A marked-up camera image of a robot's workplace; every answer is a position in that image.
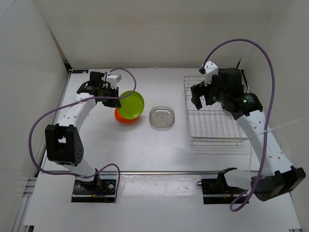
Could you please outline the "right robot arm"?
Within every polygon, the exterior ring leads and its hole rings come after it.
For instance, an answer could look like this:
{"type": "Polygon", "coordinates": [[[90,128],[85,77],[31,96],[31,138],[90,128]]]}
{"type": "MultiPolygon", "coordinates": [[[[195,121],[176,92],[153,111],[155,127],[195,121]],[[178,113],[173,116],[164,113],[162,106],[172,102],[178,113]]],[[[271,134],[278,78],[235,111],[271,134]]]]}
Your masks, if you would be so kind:
{"type": "Polygon", "coordinates": [[[247,171],[229,168],[219,172],[217,188],[222,193],[234,187],[254,190],[255,196],[265,202],[293,191],[306,177],[303,168],[296,168],[287,159],[269,127],[258,97],[246,93],[241,71],[236,68],[219,69],[207,65],[200,72],[204,81],[191,87],[191,101],[199,110],[201,97],[206,105],[220,103],[247,135],[251,146],[263,165],[261,177],[254,187],[255,177],[247,171]]]}

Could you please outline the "green plate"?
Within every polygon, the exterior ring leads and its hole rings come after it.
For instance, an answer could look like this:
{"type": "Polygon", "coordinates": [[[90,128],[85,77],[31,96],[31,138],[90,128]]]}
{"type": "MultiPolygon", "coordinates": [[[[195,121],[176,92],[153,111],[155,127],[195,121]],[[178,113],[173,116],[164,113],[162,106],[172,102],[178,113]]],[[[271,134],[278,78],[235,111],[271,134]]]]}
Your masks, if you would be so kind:
{"type": "Polygon", "coordinates": [[[145,103],[143,96],[140,93],[134,91],[127,96],[129,93],[130,91],[126,91],[120,95],[120,97],[125,98],[120,99],[121,107],[117,108],[117,110],[120,116],[131,120],[138,118],[142,114],[145,103]]]}

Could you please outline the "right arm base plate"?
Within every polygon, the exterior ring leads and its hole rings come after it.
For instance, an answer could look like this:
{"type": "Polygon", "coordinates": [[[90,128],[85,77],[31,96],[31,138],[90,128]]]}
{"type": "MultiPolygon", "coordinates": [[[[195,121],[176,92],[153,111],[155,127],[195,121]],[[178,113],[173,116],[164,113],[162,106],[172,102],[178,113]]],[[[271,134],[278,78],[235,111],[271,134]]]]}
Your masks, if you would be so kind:
{"type": "Polygon", "coordinates": [[[196,185],[202,188],[203,204],[231,204],[244,190],[229,187],[224,179],[224,171],[216,175],[203,175],[196,185]]]}

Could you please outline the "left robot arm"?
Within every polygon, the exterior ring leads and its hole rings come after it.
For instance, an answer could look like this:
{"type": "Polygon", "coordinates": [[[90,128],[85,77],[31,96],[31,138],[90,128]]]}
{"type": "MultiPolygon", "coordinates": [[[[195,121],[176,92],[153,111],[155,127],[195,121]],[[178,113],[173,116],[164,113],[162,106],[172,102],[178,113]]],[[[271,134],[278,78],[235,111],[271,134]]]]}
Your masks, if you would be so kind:
{"type": "Polygon", "coordinates": [[[79,130],[97,102],[112,108],[121,106],[117,86],[121,79],[119,74],[90,72],[89,81],[77,90],[77,104],[69,107],[56,124],[45,128],[48,160],[78,175],[77,179],[85,182],[84,187],[90,193],[100,190],[101,181],[94,176],[97,170],[84,159],[84,146],[79,130]]]}

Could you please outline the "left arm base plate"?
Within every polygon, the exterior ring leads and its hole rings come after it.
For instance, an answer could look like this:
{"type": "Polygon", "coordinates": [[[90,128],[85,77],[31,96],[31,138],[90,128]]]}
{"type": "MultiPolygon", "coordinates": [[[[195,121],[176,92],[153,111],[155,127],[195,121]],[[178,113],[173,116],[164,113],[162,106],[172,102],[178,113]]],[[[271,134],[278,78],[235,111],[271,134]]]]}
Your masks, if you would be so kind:
{"type": "Polygon", "coordinates": [[[91,182],[75,179],[72,203],[115,203],[117,180],[98,176],[91,182]]]}

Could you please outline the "orange plate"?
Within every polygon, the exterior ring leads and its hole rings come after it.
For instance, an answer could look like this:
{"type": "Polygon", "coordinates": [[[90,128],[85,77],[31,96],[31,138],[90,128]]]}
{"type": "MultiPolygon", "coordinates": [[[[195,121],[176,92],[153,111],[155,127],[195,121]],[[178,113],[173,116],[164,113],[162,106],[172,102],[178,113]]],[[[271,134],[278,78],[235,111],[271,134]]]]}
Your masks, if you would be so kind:
{"type": "Polygon", "coordinates": [[[116,108],[115,111],[114,111],[114,116],[115,116],[115,118],[116,118],[116,120],[117,120],[118,122],[124,123],[124,124],[132,124],[132,123],[136,122],[136,121],[139,119],[139,117],[134,118],[134,119],[126,119],[126,118],[124,118],[123,116],[121,116],[121,115],[119,114],[119,111],[118,111],[117,108],[116,108]]]}

